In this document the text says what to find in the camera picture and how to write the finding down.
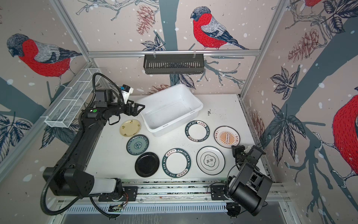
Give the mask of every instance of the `yellow plate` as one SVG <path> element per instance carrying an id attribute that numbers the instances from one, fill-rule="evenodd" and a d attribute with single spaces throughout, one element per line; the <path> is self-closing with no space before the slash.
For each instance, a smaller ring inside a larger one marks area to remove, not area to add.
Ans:
<path id="1" fill-rule="evenodd" d="M 140 130 L 140 122 L 138 120 L 127 120 L 119 128 L 119 133 L 126 137 L 137 134 Z"/>

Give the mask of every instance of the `black plate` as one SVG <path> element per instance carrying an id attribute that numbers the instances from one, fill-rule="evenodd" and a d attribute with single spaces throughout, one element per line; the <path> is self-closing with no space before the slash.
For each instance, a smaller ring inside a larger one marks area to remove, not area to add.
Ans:
<path id="1" fill-rule="evenodd" d="M 135 172 L 141 177 L 150 177 L 158 170 L 159 158 L 153 152 L 145 152 L 135 162 Z"/>

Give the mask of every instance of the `plate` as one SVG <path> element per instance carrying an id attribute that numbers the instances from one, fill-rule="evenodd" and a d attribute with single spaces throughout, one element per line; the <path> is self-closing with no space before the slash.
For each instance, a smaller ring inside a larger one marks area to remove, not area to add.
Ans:
<path id="1" fill-rule="evenodd" d="M 137 156 L 144 153 L 149 146 L 149 140 L 145 135 L 138 134 L 130 138 L 127 142 L 127 152 Z"/>
<path id="2" fill-rule="evenodd" d="M 205 146 L 198 151 L 197 164 L 204 173 L 216 175 L 223 171 L 225 158 L 217 148 Z"/>
<path id="3" fill-rule="evenodd" d="M 135 172 L 141 177 L 150 177 L 159 168 L 159 158 L 153 152 L 140 155 L 134 164 Z"/>
<path id="4" fill-rule="evenodd" d="M 185 135 L 194 142 L 202 142 L 210 135 L 209 127 L 200 120 L 194 120 L 185 127 Z"/>
<path id="5" fill-rule="evenodd" d="M 140 130 L 140 122 L 138 120 L 127 120 L 119 128 L 119 133 L 126 137 L 137 134 Z"/>
<path id="6" fill-rule="evenodd" d="M 191 159 L 185 150 L 173 148 L 164 155 L 161 165 L 168 176 L 179 178 L 188 173 Z"/>
<path id="7" fill-rule="evenodd" d="M 231 148 L 231 146 L 237 146 L 240 143 L 239 133 L 228 126 L 218 127 L 214 132 L 215 141 L 225 148 Z"/>

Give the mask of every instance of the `bird head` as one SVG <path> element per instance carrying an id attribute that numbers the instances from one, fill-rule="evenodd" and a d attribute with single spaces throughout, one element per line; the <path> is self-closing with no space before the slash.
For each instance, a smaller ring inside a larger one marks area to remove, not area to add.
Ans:
<path id="1" fill-rule="evenodd" d="M 191 19 L 194 19 L 197 22 L 200 17 L 206 13 L 211 13 L 210 9 L 206 6 L 200 6 L 194 9 L 192 15 L 190 16 Z"/>
<path id="2" fill-rule="evenodd" d="M 24 51 L 22 48 L 22 44 L 26 41 L 29 40 L 29 37 L 26 35 L 23 35 L 21 33 L 17 33 L 12 35 L 11 37 L 9 37 L 8 41 L 7 41 L 7 46 L 9 49 L 9 52 L 11 54 L 11 56 L 20 56 L 23 57 L 24 55 Z"/>

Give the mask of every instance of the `white wire basket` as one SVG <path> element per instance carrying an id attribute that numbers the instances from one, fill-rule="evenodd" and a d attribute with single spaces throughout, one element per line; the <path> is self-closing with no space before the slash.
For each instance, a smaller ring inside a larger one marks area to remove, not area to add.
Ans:
<path id="1" fill-rule="evenodd" d="M 87 68 L 81 72 L 80 78 L 73 86 L 67 87 L 70 90 L 45 119 L 45 123 L 50 127 L 68 128 L 70 126 L 72 120 L 93 91 L 93 74 L 101 71 L 98 68 Z M 100 78 L 100 76 L 96 77 L 96 84 Z"/>

